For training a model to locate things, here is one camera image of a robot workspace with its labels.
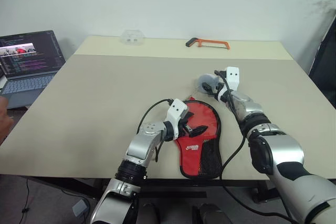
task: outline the white wall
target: white wall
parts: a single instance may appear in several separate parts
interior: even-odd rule
[[[0,36],[53,29],[66,57],[88,35],[280,40],[307,71],[335,0],[0,0]]]

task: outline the silver robot arm segment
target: silver robot arm segment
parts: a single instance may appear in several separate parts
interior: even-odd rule
[[[135,223],[138,215],[138,194],[146,179],[146,168],[154,149],[162,141],[175,140],[179,136],[179,121],[188,112],[187,105],[175,99],[163,122],[144,123],[133,138],[103,196],[91,216],[90,223]]]
[[[235,69],[230,67],[225,72],[230,87],[230,73],[235,73]],[[204,91],[228,108],[228,92],[232,94],[241,133],[248,139],[253,167],[270,178],[300,223],[336,223],[336,185],[305,170],[299,143],[272,124],[258,103],[236,91],[238,85],[233,87],[227,91],[220,83],[203,84]],[[211,94],[211,89],[217,89],[217,94]]]

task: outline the table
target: table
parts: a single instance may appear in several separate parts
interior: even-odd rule
[[[239,145],[233,115],[195,91],[197,78],[227,66],[240,68],[238,90],[249,95],[305,152],[305,168],[336,178],[335,109],[276,41],[230,41],[231,50],[191,48],[186,40],[88,37],[56,74],[0,147],[0,173],[38,177],[111,178],[143,113],[164,98],[189,95],[208,102],[222,119],[225,160]],[[148,116],[164,119],[163,104]],[[151,179],[184,179],[179,151],[165,143]],[[264,180],[251,165],[248,146],[226,168],[227,180]]]

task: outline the floor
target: floor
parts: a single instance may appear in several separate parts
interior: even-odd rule
[[[49,187],[28,180],[29,212],[24,215],[24,224],[80,224],[84,223],[83,216],[75,217],[72,206],[80,198],[65,195],[59,189]],[[191,207],[200,206],[202,203],[215,203],[226,214],[233,223],[288,223],[277,217],[258,216],[241,207],[220,187],[197,187],[197,188],[155,188],[159,190],[193,190],[206,191],[207,198],[151,198],[142,199],[140,202],[139,217],[137,224],[145,222],[142,214],[142,206],[146,203],[155,204],[161,215],[161,223],[191,224]],[[248,206],[260,211],[276,211],[285,214],[280,200],[273,200],[267,203],[255,204],[250,198],[249,188],[230,188],[234,194],[243,200]],[[21,210],[23,209],[27,196],[26,179],[18,176],[0,175],[0,224],[19,223]],[[96,205],[96,200],[90,199],[91,211]]]

